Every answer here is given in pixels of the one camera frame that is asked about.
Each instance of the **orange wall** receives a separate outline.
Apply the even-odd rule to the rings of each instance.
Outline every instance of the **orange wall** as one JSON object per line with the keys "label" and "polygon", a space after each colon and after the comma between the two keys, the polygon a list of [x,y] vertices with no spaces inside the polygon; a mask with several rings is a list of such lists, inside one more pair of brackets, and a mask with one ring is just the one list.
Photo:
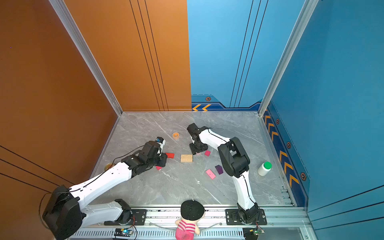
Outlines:
{"label": "orange wall", "polygon": [[186,0],[65,0],[124,111],[190,110]]}
{"label": "orange wall", "polygon": [[[0,145],[68,181],[3,148],[0,159],[57,185],[87,180],[117,116],[63,24],[48,0],[2,1],[0,35]],[[4,161],[0,173],[57,187]],[[4,175],[0,189],[1,239],[53,239],[37,216],[44,190]]]}

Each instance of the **doll's head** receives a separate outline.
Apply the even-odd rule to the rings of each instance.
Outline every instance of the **doll's head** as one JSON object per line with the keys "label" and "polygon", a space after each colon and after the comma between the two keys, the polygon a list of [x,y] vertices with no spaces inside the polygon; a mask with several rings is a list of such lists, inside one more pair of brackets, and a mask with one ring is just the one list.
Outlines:
{"label": "doll's head", "polygon": [[205,215],[205,209],[198,201],[187,200],[181,204],[181,217],[189,221],[198,221]]}

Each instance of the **green cap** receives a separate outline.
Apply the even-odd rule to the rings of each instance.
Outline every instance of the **green cap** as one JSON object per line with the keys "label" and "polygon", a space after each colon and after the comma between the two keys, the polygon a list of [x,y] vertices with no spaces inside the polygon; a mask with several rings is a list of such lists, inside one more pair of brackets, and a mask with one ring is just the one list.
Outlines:
{"label": "green cap", "polygon": [[270,162],[265,162],[265,163],[264,163],[264,167],[265,167],[265,169],[271,169],[271,168],[272,168],[272,163],[270,163]]}

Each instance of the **striped shirt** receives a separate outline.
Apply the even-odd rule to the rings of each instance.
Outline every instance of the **striped shirt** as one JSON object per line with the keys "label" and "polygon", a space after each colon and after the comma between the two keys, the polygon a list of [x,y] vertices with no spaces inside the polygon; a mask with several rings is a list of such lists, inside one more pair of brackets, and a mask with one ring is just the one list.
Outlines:
{"label": "striped shirt", "polygon": [[195,224],[193,224],[193,223],[186,223],[183,220],[181,220],[179,222],[179,224],[177,225],[177,228],[179,228],[179,229],[181,229],[183,231],[188,231],[188,232],[192,232],[192,233],[195,232]]}

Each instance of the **purple block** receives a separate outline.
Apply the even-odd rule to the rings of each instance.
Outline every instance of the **purple block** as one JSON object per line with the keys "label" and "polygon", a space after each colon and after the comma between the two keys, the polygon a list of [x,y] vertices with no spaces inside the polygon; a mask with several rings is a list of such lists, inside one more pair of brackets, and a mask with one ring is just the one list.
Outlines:
{"label": "purple block", "polygon": [[215,168],[219,175],[223,173],[223,168],[220,165],[215,166]]}

